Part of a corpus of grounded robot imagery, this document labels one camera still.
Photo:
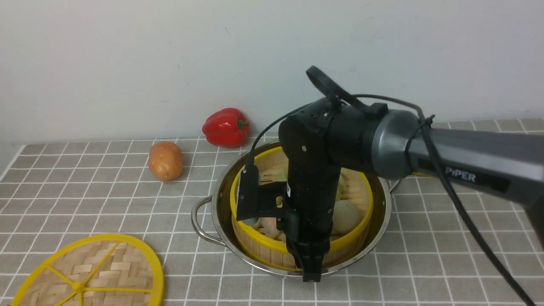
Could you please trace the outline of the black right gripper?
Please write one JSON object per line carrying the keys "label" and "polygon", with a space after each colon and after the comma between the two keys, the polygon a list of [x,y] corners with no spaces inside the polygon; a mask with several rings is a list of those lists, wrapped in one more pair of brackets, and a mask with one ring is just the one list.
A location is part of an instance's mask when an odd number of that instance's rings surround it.
{"label": "black right gripper", "polygon": [[330,251],[332,216],[340,167],[305,168],[289,164],[284,216],[278,221],[287,251],[302,271],[303,282],[320,282],[325,255]]}

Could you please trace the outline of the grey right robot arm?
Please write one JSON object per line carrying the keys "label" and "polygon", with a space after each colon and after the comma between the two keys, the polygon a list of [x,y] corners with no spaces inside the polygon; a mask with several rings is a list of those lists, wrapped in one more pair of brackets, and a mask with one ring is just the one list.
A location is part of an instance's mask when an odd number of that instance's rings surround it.
{"label": "grey right robot arm", "polygon": [[433,129],[417,114],[384,103],[359,110],[319,99],[289,115],[278,128],[288,158],[287,249],[304,282],[319,282],[330,249],[333,193],[341,168],[398,180],[413,172],[440,179],[480,248],[511,280],[454,192],[457,183],[519,203],[543,241],[543,136]]}

